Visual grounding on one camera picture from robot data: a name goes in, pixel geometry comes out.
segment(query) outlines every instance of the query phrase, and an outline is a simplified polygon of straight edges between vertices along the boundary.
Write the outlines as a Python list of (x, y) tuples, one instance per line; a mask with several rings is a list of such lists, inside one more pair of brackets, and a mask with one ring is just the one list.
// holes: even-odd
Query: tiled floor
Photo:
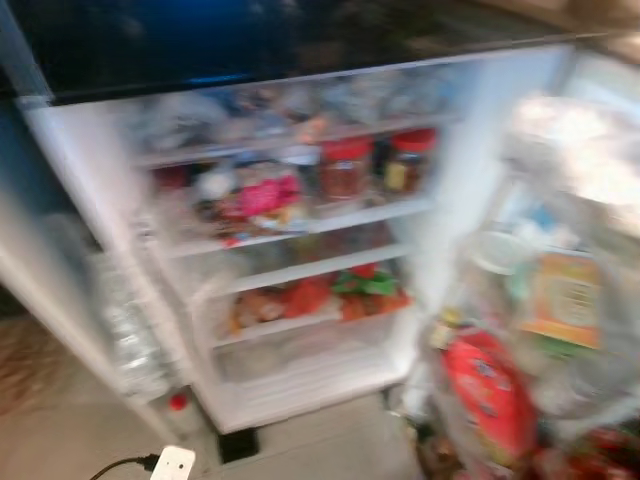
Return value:
[[(0, 478), (85, 480), (127, 456), (159, 452), (162, 442), (82, 367), (65, 375), (40, 408), (0, 417)], [(260, 430), (256, 457), (221, 466), (211, 435), (196, 451), (193, 480), (415, 480), (397, 420), (372, 395)], [(148, 479), (135, 465), (104, 480)]]

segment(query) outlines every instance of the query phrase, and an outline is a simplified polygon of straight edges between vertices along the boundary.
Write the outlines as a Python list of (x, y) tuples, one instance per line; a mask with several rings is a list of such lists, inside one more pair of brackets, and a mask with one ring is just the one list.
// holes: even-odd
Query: glass jar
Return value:
[(325, 198), (350, 200), (367, 191), (372, 148), (370, 137), (349, 138), (322, 145), (318, 180)]
[(402, 132), (391, 139), (393, 153), (385, 167), (384, 184), (393, 193), (414, 193), (431, 169), (436, 131), (432, 128)]

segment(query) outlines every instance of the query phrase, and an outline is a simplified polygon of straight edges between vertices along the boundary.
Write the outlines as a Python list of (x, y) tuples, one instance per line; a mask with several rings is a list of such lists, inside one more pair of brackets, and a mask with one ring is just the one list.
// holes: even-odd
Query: power cord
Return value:
[(155, 453), (151, 453), (146, 457), (123, 458), (122, 460), (118, 460), (117, 462), (110, 463), (109, 465), (104, 467), (102, 470), (96, 473), (93, 477), (91, 477), (91, 480), (98, 480), (98, 478), (100, 478), (102, 475), (107, 473), (112, 468), (115, 468), (119, 465), (124, 465), (126, 463), (137, 463), (138, 465), (142, 465), (142, 467), (147, 472), (153, 472), (153, 469), (156, 468), (156, 465), (158, 464), (159, 459), (160, 459), (160, 455), (156, 455)]

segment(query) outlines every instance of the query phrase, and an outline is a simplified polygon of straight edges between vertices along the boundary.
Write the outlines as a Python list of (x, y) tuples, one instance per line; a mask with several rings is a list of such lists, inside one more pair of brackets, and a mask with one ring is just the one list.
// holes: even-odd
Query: food container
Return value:
[(350, 200), (364, 194), (369, 188), (372, 149), (370, 137), (324, 143), (318, 165), (321, 194), (328, 200)]
[(394, 193), (414, 193), (431, 169), (436, 131), (428, 128), (399, 133), (391, 143), (394, 151), (385, 168), (385, 187)]

